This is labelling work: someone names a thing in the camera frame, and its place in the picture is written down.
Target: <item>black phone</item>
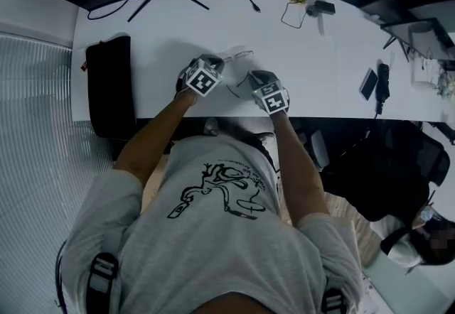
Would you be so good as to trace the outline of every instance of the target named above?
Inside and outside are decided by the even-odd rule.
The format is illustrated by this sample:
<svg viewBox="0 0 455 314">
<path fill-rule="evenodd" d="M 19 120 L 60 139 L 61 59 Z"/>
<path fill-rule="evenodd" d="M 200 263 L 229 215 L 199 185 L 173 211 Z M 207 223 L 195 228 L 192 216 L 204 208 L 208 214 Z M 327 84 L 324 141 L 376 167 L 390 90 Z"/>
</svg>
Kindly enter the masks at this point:
<svg viewBox="0 0 455 314">
<path fill-rule="evenodd" d="M 371 94 L 376 87 L 376 83 L 378 83 L 378 76 L 373 69 L 369 69 L 365 79 L 363 80 L 362 86 L 360 87 L 360 93 L 365 100 L 368 101 L 370 99 Z"/>
</svg>

